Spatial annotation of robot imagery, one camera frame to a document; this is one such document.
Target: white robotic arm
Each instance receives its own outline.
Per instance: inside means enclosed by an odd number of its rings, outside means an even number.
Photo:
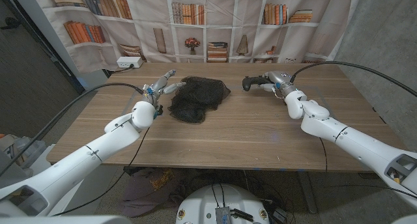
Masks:
[[[132,112],[111,121],[105,134],[55,165],[24,181],[0,189],[0,216],[46,216],[57,202],[103,161],[139,139],[139,133],[149,128],[157,115],[161,94],[169,94],[185,83],[168,87],[167,80],[175,70],[167,72],[151,86],[145,85],[143,100]]]
[[[335,143],[351,156],[377,173],[391,188],[417,196],[417,153],[391,147],[330,117],[329,111],[298,90],[285,72],[267,72],[260,77],[246,77],[242,84],[246,91],[259,84],[264,90],[281,92],[289,116],[301,119],[301,129],[308,134]],[[395,191],[417,209],[417,199]]]

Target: bookshelf backdrop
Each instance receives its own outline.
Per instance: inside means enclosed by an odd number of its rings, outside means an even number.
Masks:
[[[36,0],[80,72],[147,62],[332,60],[359,0]],[[193,52],[184,45],[195,38]]]

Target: cable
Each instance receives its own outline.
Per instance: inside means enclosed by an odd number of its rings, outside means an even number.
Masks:
[[[132,68],[133,68],[133,66],[134,66],[133,64],[130,64],[129,68],[125,68],[125,69],[118,70],[118,71],[113,71],[113,74],[116,74],[116,73],[120,73],[120,72],[127,71],[127,70],[129,70],[129,69],[132,69]]]
[[[56,116],[54,116],[52,118],[52,120],[50,120],[47,125],[45,127],[43,127],[43,129],[41,129],[31,140],[30,142],[28,142],[25,147],[15,156],[13,157],[9,163],[6,165],[6,167],[0,172],[0,176],[3,175],[7,169],[13,165],[14,162],[16,162],[16,160],[46,131],[48,130],[48,128],[50,126],[52,126],[56,121],[58,121],[63,113],[65,113],[74,103],[76,103],[79,99],[83,98],[84,96],[86,96],[87,94],[91,93],[92,91],[95,91],[96,89],[102,88],[102,87],[108,87],[108,86],[127,86],[127,87],[131,87],[133,89],[135,89],[138,93],[143,94],[143,91],[139,88],[139,87],[135,87],[134,85],[131,84],[127,84],[127,83],[106,83],[106,84],[102,84],[102,85],[98,85],[96,87],[93,87],[91,90],[88,90],[86,92],[84,92],[83,94],[81,94],[80,96],[78,96],[77,98],[75,98],[74,100],[72,100],[67,106],[65,106],[64,108],[62,108],[62,110],[60,110],[60,112],[58,112],[58,114],[56,114]]]
[[[135,160],[135,158],[136,158],[136,156],[137,156],[137,153],[139,152],[139,149],[141,148],[141,146],[142,146],[142,143],[143,143],[143,140],[145,139],[145,136],[146,136],[146,134],[148,133],[148,131],[149,131],[149,129],[150,128],[148,128],[148,130],[146,130],[146,132],[145,132],[145,134],[143,135],[143,137],[142,137],[142,141],[141,141],[141,144],[139,145],[139,147],[137,148],[137,150],[136,150],[136,153],[135,153],[135,156],[132,158],[132,160],[130,161],[130,163],[129,163],[129,165],[128,166],[130,166],[132,163],[133,163],[133,161]],[[69,213],[69,212],[72,212],[72,211],[74,211],[74,210],[77,210],[78,208],[81,208],[81,207],[84,207],[84,206],[86,206],[86,205],[88,205],[88,204],[91,204],[91,203],[93,203],[93,202],[95,202],[96,200],[98,200],[99,198],[101,198],[101,197],[103,197],[107,192],[109,192],[116,184],[117,184],[117,182],[122,178],[122,176],[125,174],[126,172],[125,171],[123,171],[123,173],[119,176],[119,178],[116,180],[116,182],[113,184],[113,185],[111,185],[111,187],[109,188],[109,189],[107,189],[103,194],[101,194],[100,196],[98,196],[97,198],[95,198],[95,199],[93,199],[93,200],[91,200],[91,201],[89,201],[89,202],[87,202],[87,203],[85,203],[85,204],[82,204],[82,205],[80,205],[80,206],[77,206],[77,207],[75,207],[75,208],[71,208],[70,210],[67,210],[67,211],[64,211],[64,212],[60,212],[60,213],[58,213],[58,214],[54,214],[54,215],[52,215],[52,217],[55,217],[55,216],[60,216],[60,215],[63,215],[63,214],[67,214],[67,213]]]
[[[246,187],[247,187],[248,191],[250,192],[250,190],[249,190],[249,184],[248,184],[248,178],[246,177],[246,171],[243,170],[243,173],[245,174]]]
[[[323,142],[323,140],[319,137],[319,139],[320,139],[320,142],[321,142],[321,144],[322,144],[322,146],[323,146],[323,150],[324,150],[324,156],[325,156],[325,158],[326,158],[326,172],[325,172],[325,174],[327,175],[327,152],[326,152],[326,148],[324,147],[324,142]]]
[[[383,186],[374,186],[374,185],[336,185],[336,186],[328,186],[328,187],[326,187],[326,188],[340,188],[340,187],[369,187],[369,188],[383,188],[383,189],[390,189],[390,190],[392,190],[392,191],[400,192],[400,193],[402,193],[402,194],[409,195],[409,196],[411,196],[412,198],[417,199],[417,195],[413,195],[413,194],[407,193],[407,192],[405,192],[405,191],[401,191],[401,190],[399,190],[399,189],[395,189],[395,188],[388,188],[388,187],[383,187]]]
[[[223,207],[226,207],[226,203],[224,202],[224,190],[223,190],[223,186],[222,183],[219,183],[220,187],[222,188],[222,197],[223,197]]]
[[[291,77],[291,80],[289,81],[290,83],[294,83],[295,77],[298,73],[300,73],[303,70],[306,70],[308,68],[314,67],[314,66],[318,66],[318,65],[322,65],[322,64],[340,64],[340,65],[345,65],[345,66],[350,66],[350,67],[354,67],[354,68],[359,68],[368,72],[371,72],[373,74],[377,74],[380,77],[383,77],[385,79],[387,79],[388,81],[391,81],[392,83],[396,84],[397,86],[401,87],[402,89],[408,91],[409,93],[411,93],[412,95],[414,95],[415,97],[417,97],[417,92],[414,91],[413,89],[411,89],[410,87],[400,83],[399,81],[395,80],[392,77],[389,77],[383,73],[380,73],[376,70],[373,70],[372,68],[368,68],[362,65],[358,65],[358,64],[351,64],[351,63],[346,63],[346,62],[341,62],[341,61],[326,61],[326,62],[322,62],[322,63],[315,63],[315,64],[311,64],[308,66],[305,66],[301,69],[299,69],[297,72],[294,73],[294,75]]]
[[[220,205],[219,205],[219,202],[217,202],[216,194],[215,194],[214,188],[213,188],[213,183],[211,184],[211,190],[213,191],[214,199],[216,200],[216,203],[217,203],[217,208],[219,208]]]

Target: power strip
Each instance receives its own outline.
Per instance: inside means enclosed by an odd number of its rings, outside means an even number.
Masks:
[[[134,68],[140,68],[143,61],[141,57],[120,57],[117,64],[120,68],[129,68],[131,64]]]

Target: black net bag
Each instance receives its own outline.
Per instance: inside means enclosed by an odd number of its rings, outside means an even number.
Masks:
[[[216,110],[230,93],[220,80],[189,76],[181,81],[187,84],[177,90],[168,110],[173,118],[187,123],[203,122],[205,112]]]

